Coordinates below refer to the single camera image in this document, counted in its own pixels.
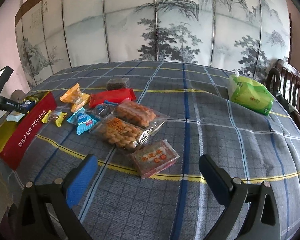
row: green tissue pack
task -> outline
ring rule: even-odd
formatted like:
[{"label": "green tissue pack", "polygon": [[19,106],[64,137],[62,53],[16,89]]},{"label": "green tissue pack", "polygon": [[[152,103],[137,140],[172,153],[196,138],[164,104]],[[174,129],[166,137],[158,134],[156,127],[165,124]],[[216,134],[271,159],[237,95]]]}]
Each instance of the green tissue pack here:
[{"label": "green tissue pack", "polygon": [[266,87],[254,79],[235,75],[229,77],[229,100],[260,114],[268,115],[273,97]]}]

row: black clamp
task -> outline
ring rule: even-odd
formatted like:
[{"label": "black clamp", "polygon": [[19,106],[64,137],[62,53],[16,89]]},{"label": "black clamp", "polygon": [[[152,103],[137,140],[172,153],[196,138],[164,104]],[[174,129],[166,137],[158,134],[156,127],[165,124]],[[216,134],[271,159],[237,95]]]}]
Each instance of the black clamp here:
[{"label": "black clamp", "polygon": [[209,155],[200,157],[199,169],[218,203],[225,206],[204,240],[226,240],[244,203],[250,203],[250,207],[237,240],[281,239],[278,209],[269,181],[255,185],[231,178]]}]

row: black bracket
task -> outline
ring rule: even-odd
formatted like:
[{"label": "black bracket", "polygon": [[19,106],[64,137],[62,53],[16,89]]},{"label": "black bracket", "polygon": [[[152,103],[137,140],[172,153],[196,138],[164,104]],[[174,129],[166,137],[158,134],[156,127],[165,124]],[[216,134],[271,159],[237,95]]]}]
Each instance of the black bracket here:
[{"label": "black bracket", "polygon": [[64,180],[39,186],[27,182],[17,213],[17,239],[60,240],[46,206],[51,203],[69,240],[92,240],[71,207],[80,200],[97,165],[95,155],[90,154]]},{"label": "black bracket", "polygon": [[274,193],[269,181],[245,184],[231,178],[209,155],[199,159],[199,169],[215,198],[225,209],[204,240],[226,240],[244,203],[250,203],[237,240],[280,240],[280,225]]}]

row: blue checkered tablecloth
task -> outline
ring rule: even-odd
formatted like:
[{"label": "blue checkered tablecloth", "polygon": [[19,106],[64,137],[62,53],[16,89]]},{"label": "blue checkered tablecloth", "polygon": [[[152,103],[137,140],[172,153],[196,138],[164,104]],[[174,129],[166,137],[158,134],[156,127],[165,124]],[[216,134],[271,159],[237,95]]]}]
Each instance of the blue checkered tablecloth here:
[{"label": "blue checkered tablecloth", "polygon": [[[98,173],[73,208],[93,239],[199,240],[223,211],[198,167],[200,155],[209,154],[231,177],[271,182],[282,239],[289,239],[300,225],[300,132],[276,101],[268,116],[230,102],[231,74],[200,65],[133,61],[80,66],[49,77],[29,95],[51,90],[57,109],[69,114],[70,104],[59,97],[77,82],[92,94],[105,90],[110,78],[129,78],[139,103],[170,116],[151,140],[167,139],[180,158],[142,180],[129,158],[95,135],[78,136],[66,121],[61,128],[47,124],[15,172],[1,163],[13,200],[19,202],[27,181],[50,183],[95,154]],[[229,239],[238,234],[247,210],[246,204]]]}]

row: blue candy wrapper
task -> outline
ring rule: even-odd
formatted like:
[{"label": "blue candy wrapper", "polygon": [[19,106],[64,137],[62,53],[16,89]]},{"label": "blue candy wrapper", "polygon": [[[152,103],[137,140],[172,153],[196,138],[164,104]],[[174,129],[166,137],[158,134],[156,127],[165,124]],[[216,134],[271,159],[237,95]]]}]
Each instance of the blue candy wrapper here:
[{"label": "blue candy wrapper", "polygon": [[80,135],[83,132],[89,130],[92,126],[94,126],[98,121],[90,117],[85,113],[85,109],[81,107],[78,111],[76,111],[73,115],[71,115],[67,121],[72,124],[77,124],[77,134]]}]

